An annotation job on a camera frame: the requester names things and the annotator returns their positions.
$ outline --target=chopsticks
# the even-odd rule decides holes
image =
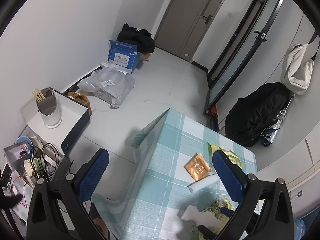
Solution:
[[[37,102],[41,102],[42,100],[45,99],[44,95],[42,94],[42,92],[38,88],[33,90],[32,95],[35,97]]]

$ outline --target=white tote bag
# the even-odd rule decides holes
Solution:
[[[296,44],[287,49],[282,64],[281,82],[297,95],[302,95],[310,84],[314,62],[309,59],[301,64],[308,44]]]

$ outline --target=metal bolt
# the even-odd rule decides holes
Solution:
[[[74,178],[74,175],[69,173],[67,176],[66,176],[66,180],[72,180]]]
[[[279,182],[280,184],[284,184],[284,179],[278,178],[278,182]]]
[[[251,179],[251,180],[255,180],[257,177],[256,177],[256,175],[254,175],[252,173],[249,173],[248,174],[248,178]]]
[[[38,179],[38,181],[37,181],[37,183],[40,185],[40,184],[42,184],[44,182],[44,179],[43,178],[40,178],[40,179]]]

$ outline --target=blue cardboard box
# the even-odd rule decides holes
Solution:
[[[137,52],[137,45],[112,40],[110,40],[110,44],[109,61],[113,64],[131,69],[132,73],[140,59],[140,53]]]

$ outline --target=floor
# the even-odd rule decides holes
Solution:
[[[133,173],[130,138],[168,108],[174,108],[205,125],[203,115],[208,85],[205,72],[156,48],[150,61],[133,74],[135,86],[118,109],[89,95],[90,123],[72,149],[70,171],[76,172],[99,148],[109,151],[110,162],[97,188],[109,199],[117,199]]]

